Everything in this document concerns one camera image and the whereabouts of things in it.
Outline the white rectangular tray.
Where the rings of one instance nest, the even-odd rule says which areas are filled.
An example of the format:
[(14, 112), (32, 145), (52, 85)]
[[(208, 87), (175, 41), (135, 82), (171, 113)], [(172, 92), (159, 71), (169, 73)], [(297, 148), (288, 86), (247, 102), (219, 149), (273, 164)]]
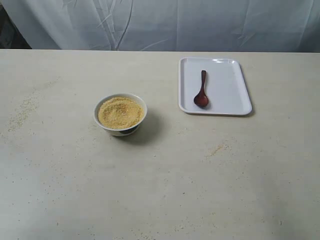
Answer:
[[(194, 103), (202, 84), (202, 71), (206, 71), (204, 84), (208, 105)], [(178, 67), (178, 105), (187, 114), (246, 116), (252, 104), (240, 64), (233, 59), (184, 57)]]

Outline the dark red wooden spoon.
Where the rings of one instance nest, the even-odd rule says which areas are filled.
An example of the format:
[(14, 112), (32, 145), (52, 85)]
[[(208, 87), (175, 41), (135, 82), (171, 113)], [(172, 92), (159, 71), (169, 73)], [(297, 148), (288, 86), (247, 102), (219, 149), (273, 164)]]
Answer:
[(193, 102), (196, 106), (205, 108), (209, 104), (209, 99), (205, 93), (205, 83), (206, 83), (207, 72), (205, 70), (201, 71), (201, 87), (199, 93), (194, 97)]

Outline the tan granular powder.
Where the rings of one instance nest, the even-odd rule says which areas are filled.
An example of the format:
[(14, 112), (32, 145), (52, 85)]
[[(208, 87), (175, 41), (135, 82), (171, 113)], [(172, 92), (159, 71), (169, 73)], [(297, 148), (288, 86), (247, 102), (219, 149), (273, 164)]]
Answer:
[(109, 129), (127, 129), (140, 122), (144, 113), (144, 109), (134, 100), (127, 97), (113, 97), (101, 105), (97, 118)]

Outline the white ceramic bowl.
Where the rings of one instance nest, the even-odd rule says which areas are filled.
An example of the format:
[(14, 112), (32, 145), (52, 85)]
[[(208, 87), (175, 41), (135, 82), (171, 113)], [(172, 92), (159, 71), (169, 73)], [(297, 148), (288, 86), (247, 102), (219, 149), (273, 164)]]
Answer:
[[(129, 128), (125, 128), (125, 129), (111, 129), (111, 128), (107, 128), (105, 126), (103, 126), (99, 120), (98, 120), (98, 110), (101, 107), (101, 105), (114, 97), (125, 97), (125, 98), (129, 98), (131, 100), (134, 100), (136, 103), (138, 103), (144, 110), (144, 116), (142, 117), (142, 119), (140, 120), (140, 122), (138, 122), (136, 125), (129, 127)], [(105, 131), (107, 131), (110, 135), (112, 136), (116, 136), (116, 137), (123, 137), (123, 136), (128, 136), (132, 133), (134, 133), (139, 126), (141, 125), (141, 123), (144, 121), (144, 119), (146, 118), (148, 113), (148, 108), (147, 105), (145, 103), (145, 101), (140, 98), (137, 95), (131, 94), (131, 93), (116, 93), (116, 94), (112, 94), (112, 95), (108, 95), (106, 97), (104, 97), (103, 99), (101, 99), (97, 105), (94, 108), (94, 120), (95, 122), (98, 124), (98, 126), (100, 126), (101, 128), (103, 128)]]

